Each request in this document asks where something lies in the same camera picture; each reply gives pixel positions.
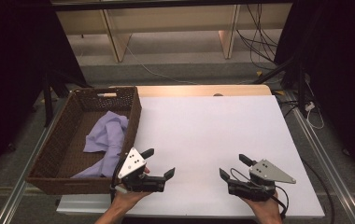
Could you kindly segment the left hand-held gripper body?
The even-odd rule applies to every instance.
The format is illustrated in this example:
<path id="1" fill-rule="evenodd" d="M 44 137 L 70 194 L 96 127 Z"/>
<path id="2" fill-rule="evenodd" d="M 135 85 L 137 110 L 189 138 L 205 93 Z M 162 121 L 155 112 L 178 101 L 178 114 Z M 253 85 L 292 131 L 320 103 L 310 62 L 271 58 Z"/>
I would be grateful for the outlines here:
<path id="1" fill-rule="evenodd" d="M 114 170 L 110 192 L 163 192 L 163 176 L 150 176 L 145 173 L 147 162 L 141 153 L 132 147 L 119 160 Z"/>

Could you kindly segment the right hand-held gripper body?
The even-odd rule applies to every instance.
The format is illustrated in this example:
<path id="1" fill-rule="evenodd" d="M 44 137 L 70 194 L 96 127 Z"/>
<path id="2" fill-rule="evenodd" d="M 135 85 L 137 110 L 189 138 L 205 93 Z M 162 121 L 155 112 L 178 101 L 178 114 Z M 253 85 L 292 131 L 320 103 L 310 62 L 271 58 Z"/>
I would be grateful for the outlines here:
<path id="1" fill-rule="evenodd" d="M 255 165 L 249 167 L 248 171 L 248 182 L 240 181 L 237 177 L 230 177 L 227 187 L 231 195 L 254 202 L 265 202 L 275 194 L 276 182 L 296 183 L 293 177 L 268 160 L 257 161 Z"/>

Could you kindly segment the purple cloth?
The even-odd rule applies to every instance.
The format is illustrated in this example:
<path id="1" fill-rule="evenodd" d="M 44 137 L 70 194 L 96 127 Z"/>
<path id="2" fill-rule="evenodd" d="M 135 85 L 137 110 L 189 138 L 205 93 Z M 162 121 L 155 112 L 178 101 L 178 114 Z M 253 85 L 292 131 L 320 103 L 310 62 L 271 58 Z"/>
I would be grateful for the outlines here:
<path id="1" fill-rule="evenodd" d="M 120 159 L 129 120 L 107 111 L 86 136 L 84 153 L 104 152 L 101 160 L 73 175 L 73 178 L 112 177 Z"/>

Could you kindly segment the brown woven basket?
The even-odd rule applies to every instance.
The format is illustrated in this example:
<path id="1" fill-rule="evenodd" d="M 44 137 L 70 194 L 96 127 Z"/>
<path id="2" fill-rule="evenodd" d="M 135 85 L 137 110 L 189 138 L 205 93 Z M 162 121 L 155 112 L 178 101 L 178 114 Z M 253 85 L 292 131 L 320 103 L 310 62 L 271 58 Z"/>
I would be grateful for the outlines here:
<path id="1" fill-rule="evenodd" d="M 74 90 L 52 124 L 26 181 L 49 195 L 109 193 L 108 177 L 75 177 L 104 157 L 102 152 L 85 152 L 84 147 L 86 136 L 108 111 L 128 119 L 121 150 L 127 153 L 134 146 L 141 115 L 137 88 Z"/>

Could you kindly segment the person's left hand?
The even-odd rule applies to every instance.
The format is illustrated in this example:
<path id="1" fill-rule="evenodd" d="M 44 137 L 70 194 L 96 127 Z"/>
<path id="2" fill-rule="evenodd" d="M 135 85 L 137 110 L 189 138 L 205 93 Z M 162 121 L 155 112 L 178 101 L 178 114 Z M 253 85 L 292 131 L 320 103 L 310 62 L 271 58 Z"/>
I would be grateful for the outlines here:
<path id="1" fill-rule="evenodd" d="M 150 195 L 150 192 L 117 192 L 111 207 L 119 211 L 127 212 L 132 209 L 140 200 Z"/>

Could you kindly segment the person's right hand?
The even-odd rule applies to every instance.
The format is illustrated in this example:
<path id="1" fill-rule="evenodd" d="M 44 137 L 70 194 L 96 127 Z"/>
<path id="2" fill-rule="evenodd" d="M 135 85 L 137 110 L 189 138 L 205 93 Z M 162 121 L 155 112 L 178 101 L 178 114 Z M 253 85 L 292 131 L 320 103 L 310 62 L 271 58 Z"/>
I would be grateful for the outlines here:
<path id="1" fill-rule="evenodd" d="M 282 218 L 279 213 L 279 204 L 272 198 L 265 202 L 254 202 L 242 198 L 254 213 L 259 224 L 282 224 Z"/>

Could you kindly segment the white table mat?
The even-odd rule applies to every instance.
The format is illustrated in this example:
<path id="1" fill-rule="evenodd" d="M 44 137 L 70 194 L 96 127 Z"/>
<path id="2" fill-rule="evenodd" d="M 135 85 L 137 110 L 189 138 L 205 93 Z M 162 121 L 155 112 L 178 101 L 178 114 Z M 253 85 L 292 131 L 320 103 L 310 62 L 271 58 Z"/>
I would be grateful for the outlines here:
<path id="1" fill-rule="evenodd" d="M 219 169 L 249 168 L 239 154 L 267 159 L 292 176 L 280 184 L 289 218 L 321 218 L 324 212 L 274 96 L 143 97 L 135 148 L 155 153 L 152 175 L 175 168 L 163 192 L 141 200 L 131 217 L 200 217 L 221 222 L 250 218 L 251 209 L 229 194 Z"/>

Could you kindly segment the black metal stand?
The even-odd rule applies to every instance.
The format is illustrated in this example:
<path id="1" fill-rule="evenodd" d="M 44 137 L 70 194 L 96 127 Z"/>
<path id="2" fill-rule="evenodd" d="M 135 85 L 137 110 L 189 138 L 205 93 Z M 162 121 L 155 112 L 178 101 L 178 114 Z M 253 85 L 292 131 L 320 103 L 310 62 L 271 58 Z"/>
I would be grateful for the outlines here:
<path id="1" fill-rule="evenodd" d="M 43 97 L 46 109 L 45 127 L 48 127 L 54 117 L 51 92 L 54 91 L 59 98 L 69 95 L 67 84 L 75 84 L 81 88 L 90 88 L 84 77 L 75 77 L 57 70 L 50 70 L 42 77 Z"/>
<path id="2" fill-rule="evenodd" d="M 253 84 L 258 85 L 258 84 L 263 84 L 265 81 L 271 79 L 272 77 L 275 77 L 279 73 L 283 71 L 287 71 L 294 63 L 294 59 L 290 58 L 286 62 L 278 65 L 275 69 L 272 71 L 268 72 L 265 75 L 261 75 L 258 77 L 256 80 L 253 81 Z"/>

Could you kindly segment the black curtain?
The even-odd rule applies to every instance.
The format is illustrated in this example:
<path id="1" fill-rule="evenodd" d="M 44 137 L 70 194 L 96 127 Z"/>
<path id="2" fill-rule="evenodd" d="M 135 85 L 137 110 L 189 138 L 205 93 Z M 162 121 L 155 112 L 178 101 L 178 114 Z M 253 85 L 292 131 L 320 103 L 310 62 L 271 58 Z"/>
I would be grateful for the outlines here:
<path id="1" fill-rule="evenodd" d="M 306 42 L 303 67 L 321 108 L 355 160 L 355 0 L 292 0 L 275 62 L 293 55 L 320 8 L 323 16 Z"/>
<path id="2" fill-rule="evenodd" d="M 0 156 L 48 82 L 86 83 L 50 0 L 0 0 Z"/>

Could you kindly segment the light wooden desk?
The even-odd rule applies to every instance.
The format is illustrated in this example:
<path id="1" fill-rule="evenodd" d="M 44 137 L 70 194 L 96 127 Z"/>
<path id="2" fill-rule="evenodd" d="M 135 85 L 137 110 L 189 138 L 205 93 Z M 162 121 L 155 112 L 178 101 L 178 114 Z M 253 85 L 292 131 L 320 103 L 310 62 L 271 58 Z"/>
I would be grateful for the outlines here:
<path id="1" fill-rule="evenodd" d="M 117 63 L 133 33 L 217 31 L 226 59 L 232 57 L 234 31 L 254 30 L 253 17 L 260 14 L 263 29 L 284 27 L 291 2 L 229 6 L 150 7 L 58 11 L 56 15 L 67 35 L 106 35 Z"/>

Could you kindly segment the aluminium frame rail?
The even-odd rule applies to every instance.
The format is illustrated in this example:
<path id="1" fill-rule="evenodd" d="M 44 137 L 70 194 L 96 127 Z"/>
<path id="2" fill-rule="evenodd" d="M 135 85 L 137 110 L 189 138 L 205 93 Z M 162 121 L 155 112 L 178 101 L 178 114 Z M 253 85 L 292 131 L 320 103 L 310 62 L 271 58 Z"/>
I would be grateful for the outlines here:
<path id="1" fill-rule="evenodd" d="M 60 196 L 47 195 L 26 182 L 49 133 L 44 126 L 45 118 L 45 105 L 39 96 L 12 142 L 14 148 L 0 159 L 0 196 L 5 199 L 0 209 L 0 224 L 53 224 L 64 219 L 56 211 Z"/>
<path id="2" fill-rule="evenodd" d="M 323 144 L 316 135 L 313 127 L 306 121 L 298 108 L 294 109 L 294 116 L 300 124 L 310 146 L 312 147 L 315 156 L 318 159 L 320 167 L 327 176 L 330 185 L 333 187 L 334 193 L 339 199 L 344 208 L 348 218 L 352 224 L 355 224 L 355 198 L 348 189 L 348 185 L 343 180 L 342 176 L 336 169 L 331 158 L 327 154 Z"/>

